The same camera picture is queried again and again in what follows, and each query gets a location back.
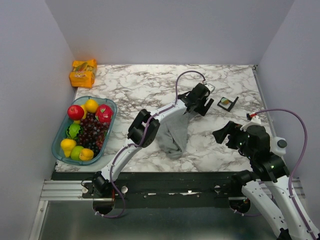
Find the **colourful round brooch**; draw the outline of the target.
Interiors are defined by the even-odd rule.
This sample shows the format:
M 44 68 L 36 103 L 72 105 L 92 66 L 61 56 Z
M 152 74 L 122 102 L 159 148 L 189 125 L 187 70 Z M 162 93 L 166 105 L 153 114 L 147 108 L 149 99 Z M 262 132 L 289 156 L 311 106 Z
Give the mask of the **colourful round brooch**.
M 220 103 L 223 104 L 223 105 L 228 105 L 229 104 L 229 100 L 227 98 L 222 98 Z

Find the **black brooch display box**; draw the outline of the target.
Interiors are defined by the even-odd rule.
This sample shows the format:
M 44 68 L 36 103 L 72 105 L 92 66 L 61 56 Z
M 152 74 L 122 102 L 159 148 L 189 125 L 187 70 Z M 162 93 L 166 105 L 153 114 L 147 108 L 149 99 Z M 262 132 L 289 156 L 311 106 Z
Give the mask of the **black brooch display box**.
M 238 101 L 239 97 L 237 96 L 234 101 L 231 101 L 230 99 L 226 97 L 222 97 L 220 101 L 217 103 L 217 106 L 221 109 L 230 112 L 233 107 L 235 106 L 236 102 Z

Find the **grey tank top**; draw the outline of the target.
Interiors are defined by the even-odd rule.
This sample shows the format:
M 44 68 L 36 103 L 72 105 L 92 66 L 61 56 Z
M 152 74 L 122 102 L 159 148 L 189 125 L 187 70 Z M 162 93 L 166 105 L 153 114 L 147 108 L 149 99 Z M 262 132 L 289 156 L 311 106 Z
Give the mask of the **grey tank top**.
M 162 123 L 156 135 L 159 148 L 172 160 L 179 159 L 186 150 L 188 143 L 189 122 L 197 115 L 187 112 Z

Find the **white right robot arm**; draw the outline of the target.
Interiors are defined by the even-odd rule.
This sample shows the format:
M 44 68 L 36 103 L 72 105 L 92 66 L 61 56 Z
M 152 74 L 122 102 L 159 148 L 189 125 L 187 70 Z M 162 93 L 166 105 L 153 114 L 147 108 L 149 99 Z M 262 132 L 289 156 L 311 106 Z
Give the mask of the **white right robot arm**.
M 308 217 L 291 184 L 290 172 L 281 154 L 271 148 L 271 138 L 264 126 L 251 121 L 240 125 L 229 121 L 213 131 L 218 144 L 249 159 L 252 172 L 232 176 L 230 191 L 246 196 L 258 209 L 279 240 L 318 240 L 320 231 Z

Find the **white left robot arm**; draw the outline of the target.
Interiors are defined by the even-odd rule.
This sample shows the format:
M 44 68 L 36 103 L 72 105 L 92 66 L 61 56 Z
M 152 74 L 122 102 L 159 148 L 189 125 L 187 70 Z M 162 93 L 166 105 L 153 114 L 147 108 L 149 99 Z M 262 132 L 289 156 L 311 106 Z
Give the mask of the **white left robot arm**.
M 153 111 L 142 109 L 128 129 L 127 139 L 114 158 L 92 177 L 93 191 L 101 198 L 116 188 L 122 169 L 141 149 L 148 147 L 156 138 L 161 124 L 188 112 L 205 116 L 214 100 L 209 98 L 215 90 L 210 83 L 198 83 L 191 91 L 176 94 L 175 100 Z

